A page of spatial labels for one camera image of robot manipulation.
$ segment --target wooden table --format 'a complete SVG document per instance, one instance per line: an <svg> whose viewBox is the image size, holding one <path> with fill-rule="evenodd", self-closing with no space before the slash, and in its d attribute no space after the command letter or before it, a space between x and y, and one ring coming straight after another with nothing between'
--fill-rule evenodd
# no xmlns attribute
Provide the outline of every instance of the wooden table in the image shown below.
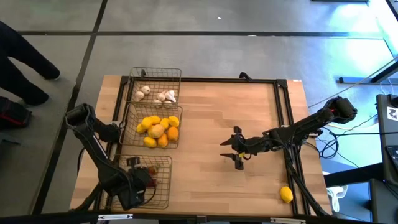
<svg viewBox="0 0 398 224"><path fill-rule="evenodd" d="M120 79L121 76L116 75L104 77L95 110L97 118L104 123L112 120ZM288 87L294 120L298 121L308 116L303 85L300 80L288 80ZM219 156L233 152L229 146L220 146L233 133L233 126L240 126L247 138L278 127L272 85L182 82L178 104L183 108L183 115L177 149L122 147L122 154L172 158L169 206L164 210L129 212L292 216L291 206L279 195L280 188L287 185L282 151L253 156L245 162L244 171L235 170L233 161ZM323 209L331 213L318 152L303 145L300 155L306 186ZM97 183L97 169L84 153L70 208L79 206ZM298 208L303 213L300 191L297 186L295 189ZM121 208L112 211L123 212Z"/></svg>

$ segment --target black pants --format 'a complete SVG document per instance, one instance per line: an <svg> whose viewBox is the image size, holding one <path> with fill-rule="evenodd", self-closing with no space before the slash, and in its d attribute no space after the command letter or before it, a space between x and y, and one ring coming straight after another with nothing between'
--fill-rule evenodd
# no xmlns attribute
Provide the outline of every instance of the black pants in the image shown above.
<svg viewBox="0 0 398 224"><path fill-rule="evenodd" d="M46 79L60 75L60 71L25 38L0 21L0 88L21 97L27 104L44 103L49 96L28 81L8 57L25 63Z"/></svg>

